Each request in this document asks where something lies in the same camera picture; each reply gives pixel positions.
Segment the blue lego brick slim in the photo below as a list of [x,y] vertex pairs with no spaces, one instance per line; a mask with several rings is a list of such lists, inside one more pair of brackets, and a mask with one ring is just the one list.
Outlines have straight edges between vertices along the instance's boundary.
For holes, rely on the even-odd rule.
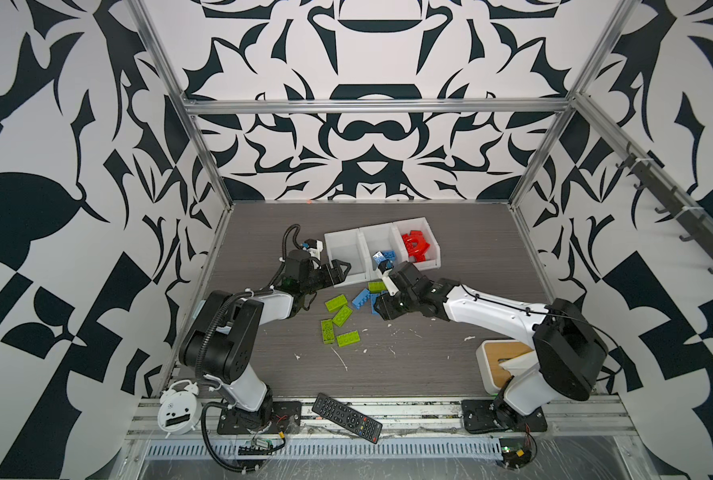
[[380,293],[371,293],[370,294],[371,310],[372,310],[372,314],[374,314],[374,315],[380,315],[380,312],[378,312],[378,310],[377,310],[377,304],[378,304],[378,300],[380,297],[381,297]]

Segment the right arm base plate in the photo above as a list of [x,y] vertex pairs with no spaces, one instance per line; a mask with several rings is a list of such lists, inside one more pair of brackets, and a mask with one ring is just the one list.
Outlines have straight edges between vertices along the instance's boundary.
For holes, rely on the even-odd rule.
[[463,424],[470,434],[495,432],[544,433],[549,430],[546,415],[538,408],[530,415],[518,414],[505,402],[496,400],[463,400]]

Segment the blue lego brick large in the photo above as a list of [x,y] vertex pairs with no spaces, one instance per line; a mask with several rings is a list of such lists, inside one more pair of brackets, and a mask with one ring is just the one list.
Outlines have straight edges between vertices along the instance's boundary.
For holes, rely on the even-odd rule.
[[380,272],[386,272],[394,268],[396,253],[393,250],[378,251],[372,256],[372,260]]

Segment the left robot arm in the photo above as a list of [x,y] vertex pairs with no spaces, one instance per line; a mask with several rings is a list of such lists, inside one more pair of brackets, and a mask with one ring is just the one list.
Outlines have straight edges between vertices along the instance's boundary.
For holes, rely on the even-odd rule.
[[272,280],[259,290],[210,293],[180,344],[178,362],[216,389],[242,428],[268,426],[272,389],[250,366],[260,326],[294,317],[308,296],[344,283],[350,270],[348,261],[326,262],[297,249],[282,256]]

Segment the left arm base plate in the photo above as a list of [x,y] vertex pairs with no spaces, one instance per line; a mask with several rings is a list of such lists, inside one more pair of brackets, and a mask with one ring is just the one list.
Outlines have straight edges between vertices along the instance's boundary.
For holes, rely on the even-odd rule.
[[216,431],[220,435],[289,432],[300,426],[301,417],[302,402],[300,401],[266,402],[257,412],[240,408],[224,410],[220,414]]

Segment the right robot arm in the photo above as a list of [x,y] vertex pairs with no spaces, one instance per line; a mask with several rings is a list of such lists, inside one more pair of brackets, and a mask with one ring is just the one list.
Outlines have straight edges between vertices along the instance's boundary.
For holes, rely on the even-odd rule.
[[508,414],[529,416],[545,404],[592,396],[609,348],[575,304],[526,303],[480,292],[450,279],[432,280],[415,264],[402,262],[382,277],[388,291],[376,301],[386,320],[410,313],[466,323],[530,347],[534,365],[509,380],[497,396]]

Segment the red arch lego piece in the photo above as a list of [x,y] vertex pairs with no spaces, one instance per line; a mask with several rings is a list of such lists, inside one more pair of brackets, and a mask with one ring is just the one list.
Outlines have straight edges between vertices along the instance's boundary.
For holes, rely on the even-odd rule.
[[402,235],[408,260],[412,263],[432,262],[440,259],[436,241],[422,230],[411,230]]

